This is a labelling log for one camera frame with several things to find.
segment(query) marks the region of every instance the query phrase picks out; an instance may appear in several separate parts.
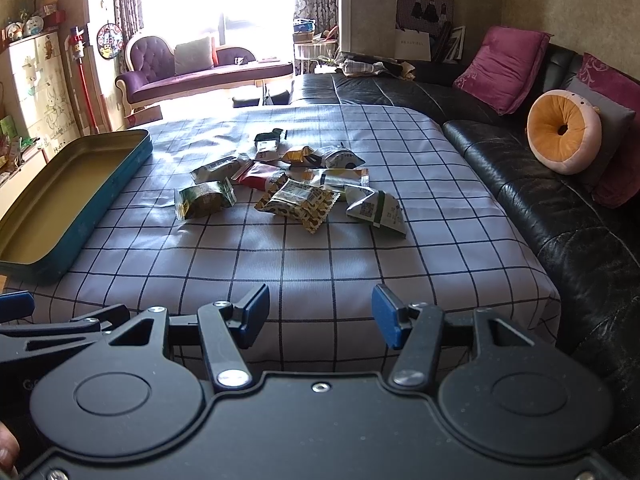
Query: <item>hand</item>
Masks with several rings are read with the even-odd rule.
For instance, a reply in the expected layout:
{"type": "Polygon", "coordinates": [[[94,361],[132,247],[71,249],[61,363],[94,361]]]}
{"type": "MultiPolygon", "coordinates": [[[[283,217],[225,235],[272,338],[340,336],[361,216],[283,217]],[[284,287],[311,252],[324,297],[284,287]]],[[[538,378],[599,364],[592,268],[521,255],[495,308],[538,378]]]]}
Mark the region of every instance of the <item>hand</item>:
{"type": "Polygon", "coordinates": [[[14,464],[20,453],[20,445],[6,426],[0,422],[0,470],[17,475],[14,464]]]}

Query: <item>sunlight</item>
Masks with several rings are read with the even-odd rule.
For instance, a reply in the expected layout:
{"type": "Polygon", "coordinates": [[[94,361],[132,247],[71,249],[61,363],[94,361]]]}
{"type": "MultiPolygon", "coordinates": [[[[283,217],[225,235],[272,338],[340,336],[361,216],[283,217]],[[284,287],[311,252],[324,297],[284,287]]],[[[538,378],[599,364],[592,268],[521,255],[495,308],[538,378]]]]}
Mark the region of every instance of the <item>sunlight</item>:
{"type": "Polygon", "coordinates": [[[292,58],[295,0],[142,0],[145,28],[172,44],[203,34],[217,38],[220,14],[226,18],[225,44],[244,46],[260,59],[292,58]]]}

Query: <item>picture frame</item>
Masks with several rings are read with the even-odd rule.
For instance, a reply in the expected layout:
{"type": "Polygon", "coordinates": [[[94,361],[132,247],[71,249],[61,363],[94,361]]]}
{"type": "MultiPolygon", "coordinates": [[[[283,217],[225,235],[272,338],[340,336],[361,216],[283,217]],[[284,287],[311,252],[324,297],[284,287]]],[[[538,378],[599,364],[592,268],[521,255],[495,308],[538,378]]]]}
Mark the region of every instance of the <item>picture frame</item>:
{"type": "Polygon", "coordinates": [[[445,61],[457,61],[462,59],[462,51],[465,46],[466,27],[455,27],[451,31],[449,41],[447,41],[445,61]]]}
{"type": "Polygon", "coordinates": [[[428,32],[437,38],[445,22],[453,21],[453,0],[398,0],[396,28],[428,32]]]}

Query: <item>barcode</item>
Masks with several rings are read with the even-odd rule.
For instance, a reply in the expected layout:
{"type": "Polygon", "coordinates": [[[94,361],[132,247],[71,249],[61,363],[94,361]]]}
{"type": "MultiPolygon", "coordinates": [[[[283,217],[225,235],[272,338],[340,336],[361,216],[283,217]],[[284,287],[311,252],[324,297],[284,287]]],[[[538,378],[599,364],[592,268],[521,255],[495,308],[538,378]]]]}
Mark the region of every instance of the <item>barcode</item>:
{"type": "Polygon", "coordinates": [[[362,216],[372,217],[373,216],[373,204],[369,202],[365,202],[360,206],[360,214],[362,216]]]}

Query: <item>pink pillow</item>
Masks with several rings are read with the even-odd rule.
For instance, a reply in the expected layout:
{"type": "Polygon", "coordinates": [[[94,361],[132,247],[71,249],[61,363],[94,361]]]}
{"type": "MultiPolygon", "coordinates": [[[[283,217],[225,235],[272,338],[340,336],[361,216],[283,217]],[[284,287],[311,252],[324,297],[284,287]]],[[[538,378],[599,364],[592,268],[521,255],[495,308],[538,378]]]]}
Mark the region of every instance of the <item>pink pillow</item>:
{"type": "Polygon", "coordinates": [[[469,68],[453,83],[498,115],[513,114],[529,94],[551,34],[491,27],[469,68]]]}
{"type": "Polygon", "coordinates": [[[640,85],[587,53],[577,78],[593,91],[636,111],[629,133],[593,190],[593,199],[599,204],[619,207],[640,191],[640,85]]]}

